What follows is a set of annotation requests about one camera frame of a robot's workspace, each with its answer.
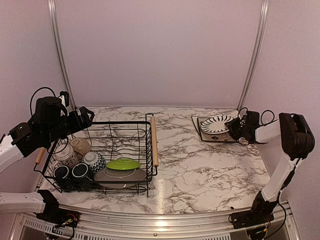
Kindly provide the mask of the striped round plate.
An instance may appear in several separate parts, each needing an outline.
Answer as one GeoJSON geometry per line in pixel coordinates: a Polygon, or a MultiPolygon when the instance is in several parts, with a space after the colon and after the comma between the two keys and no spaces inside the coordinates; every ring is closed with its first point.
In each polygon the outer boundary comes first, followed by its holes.
{"type": "Polygon", "coordinates": [[[202,132],[210,135],[227,133],[229,129],[226,126],[226,123],[229,123],[234,119],[235,117],[230,115],[214,116],[205,120],[200,125],[200,129],[202,130],[202,132]]]}

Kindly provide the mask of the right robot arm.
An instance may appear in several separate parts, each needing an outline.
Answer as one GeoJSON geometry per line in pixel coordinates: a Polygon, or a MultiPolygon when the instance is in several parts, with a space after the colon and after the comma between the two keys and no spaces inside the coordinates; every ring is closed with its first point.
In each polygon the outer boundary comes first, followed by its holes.
{"type": "Polygon", "coordinates": [[[267,220],[278,205],[283,190],[289,185],[298,166],[313,151],[315,137],[305,119],[297,113],[280,113],[278,119],[262,124],[260,114],[246,111],[225,123],[229,135],[235,140],[245,139],[249,144],[267,144],[280,139],[280,160],[268,183],[256,195],[249,211],[235,213],[236,222],[248,220],[258,224],[267,220]]]}

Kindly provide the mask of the grey reindeer plate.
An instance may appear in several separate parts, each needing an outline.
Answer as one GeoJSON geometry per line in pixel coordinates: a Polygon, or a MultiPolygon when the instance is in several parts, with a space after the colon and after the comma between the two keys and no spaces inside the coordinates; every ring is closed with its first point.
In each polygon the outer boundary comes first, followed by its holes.
{"type": "Polygon", "coordinates": [[[94,180],[108,189],[125,189],[146,181],[146,171],[141,168],[116,170],[105,167],[94,175],[94,180]]]}

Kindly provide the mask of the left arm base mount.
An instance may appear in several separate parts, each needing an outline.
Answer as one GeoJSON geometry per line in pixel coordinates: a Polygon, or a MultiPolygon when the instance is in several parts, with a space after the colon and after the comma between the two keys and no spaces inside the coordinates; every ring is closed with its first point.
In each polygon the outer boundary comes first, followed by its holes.
{"type": "Polygon", "coordinates": [[[37,193],[41,195],[44,203],[44,209],[36,213],[38,219],[56,224],[56,228],[77,227],[80,216],[78,211],[60,208],[58,200],[49,190],[41,189],[37,193]]]}

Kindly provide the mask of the green plate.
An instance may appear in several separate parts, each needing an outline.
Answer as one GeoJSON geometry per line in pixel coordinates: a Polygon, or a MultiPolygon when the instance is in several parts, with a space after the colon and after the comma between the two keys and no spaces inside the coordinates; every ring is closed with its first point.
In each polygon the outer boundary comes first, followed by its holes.
{"type": "Polygon", "coordinates": [[[107,169],[118,170],[118,171],[127,171],[138,169],[141,164],[130,158],[119,158],[116,160],[111,160],[106,164],[107,169]]]}

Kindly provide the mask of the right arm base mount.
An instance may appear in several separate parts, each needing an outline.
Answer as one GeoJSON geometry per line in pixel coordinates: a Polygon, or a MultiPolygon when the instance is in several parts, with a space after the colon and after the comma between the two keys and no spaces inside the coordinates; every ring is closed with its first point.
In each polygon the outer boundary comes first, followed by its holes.
{"type": "Polygon", "coordinates": [[[277,201],[255,200],[250,210],[234,212],[228,220],[234,229],[268,223],[274,220],[273,210],[277,204],[277,201]]]}

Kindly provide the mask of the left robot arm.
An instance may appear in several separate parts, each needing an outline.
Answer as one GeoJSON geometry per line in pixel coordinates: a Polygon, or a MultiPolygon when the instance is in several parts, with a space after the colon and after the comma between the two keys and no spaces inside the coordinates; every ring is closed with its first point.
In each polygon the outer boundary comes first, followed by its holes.
{"type": "MultiPolygon", "coordinates": [[[[30,108],[31,117],[21,122],[0,139],[0,171],[31,155],[40,149],[36,164],[41,162],[44,152],[59,139],[89,128],[95,114],[86,107],[68,111],[69,93],[61,91],[38,98],[35,107],[30,108]]],[[[1,214],[35,213],[58,223],[63,219],[63,211],[58,200],[49,190],[38,190],[29,193],[0,194],[1,214]]]]}

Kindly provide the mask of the square floral plate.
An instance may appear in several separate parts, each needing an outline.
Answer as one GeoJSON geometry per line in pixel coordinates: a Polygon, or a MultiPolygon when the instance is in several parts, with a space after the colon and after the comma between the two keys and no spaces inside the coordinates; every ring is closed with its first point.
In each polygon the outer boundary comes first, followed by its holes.
{"type": "MultiPolygon", "coordinates": [[[[207,119],[199,118],[198,124],[199,126],[207,119]]],[[[211,142],[211,143],[235,143],[236,141],[230,136],[229,132],[221,133],[221,134],[207,134],[202,132],[200,129],[199,135],[201,141],[203,142],[211,142]]]]}

